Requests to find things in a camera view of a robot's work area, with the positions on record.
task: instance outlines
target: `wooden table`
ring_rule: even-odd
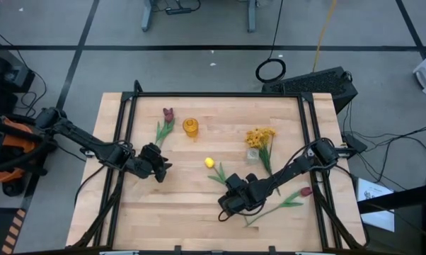
[[[113,139],[120,96],[121,93],[103,94],[93,134],[104,141]],[[330,94],[314,94],[314,103],[321,136],[340,145],[342,140]],[[221,209],[217,200],[226,188],[207,178],[214,172],[204,165],[204,159],[211,157],[217,164],[222,162],[226,175],[237,173],[244,178],[254,173],[258,178],[266,178],[262,164],[246,163],[244,139],[248,130],[270,126],[277,132],[271,164],[275,172],[281,169],[304,146],[295,98],[138,98],[131,138],[134,148],[154,142],[156,123],[163,121],[163,107],[173,107],[175,113],[174,130],[162,146],[162,155],[173,166],[163,183],[157,183],[153,177],[143,180],[126,173],[114,249],[173,250],[175,245],[181,245],[182,250],[196,251],[267,251],[268,246],[274,245],[277,251],[321,251],[312,196],[297,198],[303,206],[276,210],[250,227],[244,227],[245,219],[239,215],[218,222]],[[304,107],[313,137],[309,107],[307,104]],[[128,110],[125,112],[122,134]],[[200,123],[196,142],[183,131],[181,124],[186,118],[196,118]],[[345,160],[340,160],[339,165],[347,169]],[[83,179],[99,166],[97,160],[89,159]],[[97,216],[105,173],[106,170],[99,173],[80,192],[67,244],[76,242]],[[359,243],[365,243],[350,178],[333,169],[330,183],[338,217]],[[308,174],[294,178],[280,187],[281,196],[273,193],[268,198],[263,212],[306,186],[310,186]],[[325,219],[329,245],[333,247],[326,214]],[[102,244],[109,223],[108,218]]]

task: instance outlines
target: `fake flower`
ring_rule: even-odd
[[[209,169],[214,167],[214,160],[212,158],[206,158],[205,159],[205,166],[207,166]]]
[[[159,147],[163,145],[164,138],[166,138],[170,132],[172,132],[173,125],[175,124],[175,118],[173,117],[173,109],[170,108],[169,110],[164,108],[164,125],[163,128],[161,128],[159,121],[158,125],[156,126],[156,139],[155,139],[155,145]]]
[[[305,187],[300,189],[297,192],[294,192],[293,194],[291,194],[288,198],[285,198],[284,202],[280,203],[278,206],[276,206],[275,208],[268,210],[267,212],[262,213],[261,215],[255,217],[253,220],[251,220],[246,227],[249,227],[251,224],[253,224],[256,220],[260,219],[261,217],[272,213],[274,211],[276,211],[279,208],[290,208],[290,207],[295,207],[295,206],[300,206],[303,205],[303,203],[299,203],[299,202],[293,202],[293,200],[299,196],[301,197],[306,197],[312,194],[312,189],[311,187]]]
[[[276,130],[272,127],[263,127],[263,128],[255,128],[246,133],[246,142],[248,143],[250,148],[258,149],[258,156],[262,160],[263,166],[267,171],[268,175],[272,175],[271,169],[271,149],[272,149],[272,139],[276,135]],[[271,138],[270,148],[268,149],[268,143]],[[278,188],[276,188],[279,196],[281,195]]]
[[[164,108],[163,113],[164,113],[164,121],[166,121],[166,123],[170,124],[173,120],[173,109],[170,108],[168,110],[168,109]]]
[[[226,185],[226,174],[224,173],[224,170],[222,169],[222,163],[219,163],[219,171],[214,167],[214,160],[212,158],[206,158],[205,159],[205,166],[207,166],[209,169],[214,169],[217,176],[208,176],[211,180],[217,181],[220,184]]]

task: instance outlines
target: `white paper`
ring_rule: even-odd
[[[392,194],[393,191],[380,186],[378,184],[366,181],[364,179],[359,179],[356,189],[356,199],[358,201],[366,200],[370,198],[376,198],[379,196]],[[366,224],[379,227],[391,232],[394,232],[394,214],[381,211],[381,212],[371,212],[361,215],[362,221]]]

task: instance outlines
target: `concrete floor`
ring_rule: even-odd
[[[78,45],[91,7],[97,0],[27,0],[0,2],[0,33],[14,45]],[[182,0],[196,6],[195,0]],[[140,29],[144,4],[136,0],[100,0],[86,45],[270,45],[280,0],[262,0],[257,31],[246,32],[246,3],[202,0],[202,8],[188,15],[154,13],[151,29]],[[331,0],[285,1],[277,45],[316,45]],[[426,46],[426,0],[403,0],[420,40]],[[164,1],[159,4],[165,7]],[[324,45],[416,46],[395,0],[339,1],[326,31]],[[72,50],[23,50],[31,69],[41,74],[48,92],[37,109],[55,106],[62,88],[69,90],[64,110],[79,127],[91,132],[101,94],[129,91],[138,79],[145,91],[259,91],[255,68],[268,51],[83,51],[73,78]],[[311,71],[314,51],[275,51],[287,63],[286,77]],[[359,91],[353,101],[353,130],[366,135],[402,133],[426,126],[426,95],[413,80],[412,70],[422,61],[419,52],[327,51],[317,70],[342,66],[351,71]],[[275,70],[265,69],[270,76]],[[41,94],[39,79],[31,88]],[[343,111],[339,121],[345,117]],[[426,132],[415,136],[426,145]],[[72,152],[77,146],[61,144]],[[380,171],[384,151],[365,154]],[[358,158],[349,160],[352,173],[373,181]],[[73,213],[74,194],[84,163],[61,151],[45,164],[33,196],[16,252],[64,247]],[[406,188],[424,184],[426,153],[412,141],[398,141],[391,148],[386,175]],[[396,191],[400,188],[385,184]],[[0,207],[19,207],[22,197],[2,195]],[[399,210],[420,225],[420,209]],[[419,254],[420,235],[396,219],[396,233],[369,228],[372,246]]]

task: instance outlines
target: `yellow cable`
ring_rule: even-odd
[[[325,25],[323,25],[323,28],[321,29],[320,38],[318,39],[318,44],[317,44],[317,51],[316,51],[316,54],[315,54],[315,61],[313,62],[312,72],[315,72],[315,67],[317,65],[318,57],[320,56],[321,41],[323,39],[323,35],[325,34],[326,27],[329,24],[329,20],[331,19],[331,16],[333,16],[333,12],[334,12],[334,8],[335,8],[336,3],[337,3],[337,0],[333,0],[333,3],[331,4],[331,7],[329,8],[328,17],[326,18]]]

